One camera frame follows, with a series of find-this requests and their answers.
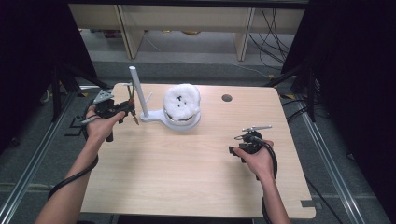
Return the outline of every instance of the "white pole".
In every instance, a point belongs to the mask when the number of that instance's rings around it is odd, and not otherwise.
[[[142,92],[142,87],[140,86],[140,80],[139,80],[139,76],[137,75],[136,68],[130,66],[129,70],[131,71],[132,80],[134,81],[134,86],[136,87],[136,92],[137,95],[139,96],[139,101],[143,109],[143,114],[145,117],[148,117],[149,116],[148,106],[146,104],[145,96],[143,95]]]

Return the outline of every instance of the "wooden table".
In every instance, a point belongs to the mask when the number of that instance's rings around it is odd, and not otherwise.
[[[163,107],[166,90],[174,85],[142,84],[148,110]],[[262,187],[245,163],[229,153],[242,128],[273,125],[261,130],[275,142],[276,182],[291,218],[312,218],[303,170],[275,89],[235,86],[197,86],[201,120],[179,133],[162,123],[132,117],[114,127],[114,142],[104,143],[92,171],[82,212],[193,216],[262,217]],[[122,84],[113,90],[116,103],[127,100]],[[229,94],[231,102],[222,96]],[[141,107],[136,99],[136,113]]]

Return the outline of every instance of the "hand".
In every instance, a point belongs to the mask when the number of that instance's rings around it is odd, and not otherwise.
[[[86,118],[89,118],[93,115],[95,115],[95,106],[91,105],[90,108],[88,108]],[[121,111],[120,113],[109,119],[102,119],[97,116],[94,121],[88,123],[87,125],[88,137],[91,139],[95,139],[100,143],[103,143],[106,138],[110,136],[114,124],[116,124],[116,122],[120,119],[123,119],[124,116],[124,111]]]
[[[264,142],[268,143],[271,147],[274,145],[274,142],[269,140],[264,140]],[[270,153],[265,147],[255,154],[248,154],[239,147],[234,148],[233,151],[236,155],[246,161],[250,171],[253,172],[260,180],[268,178],[272,180],[275,179],[273,161]]]

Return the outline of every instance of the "white plush toy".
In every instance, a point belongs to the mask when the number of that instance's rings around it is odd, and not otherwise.
[[[200,112],[201,96],[191,84],[179,84],[168,89],[163,96],[165,114],[173,121],[191,119]]]

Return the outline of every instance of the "white stand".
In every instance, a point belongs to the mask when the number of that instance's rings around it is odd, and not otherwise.
[[[143,112],[140,113],[140,119],[144,122],[152,122],[152,121],[160,121],[166,127],[178,131],[178,132],[185,132],[191,128],[193,128],[201,119],[201,112],[198,112],[193,118],[192,122],[187,125],[176,125],[169,121],[163,112],[163,109],[160,110],[148,110],[145,97],[143,95],[142,87],[140,85],[139,76],[137,75],[136,68],[133,66],[129,67],[131,71],[132,80],[134,81],[134,86],[136,87],[136,92],[139,97],[140,105],[142,106]]]

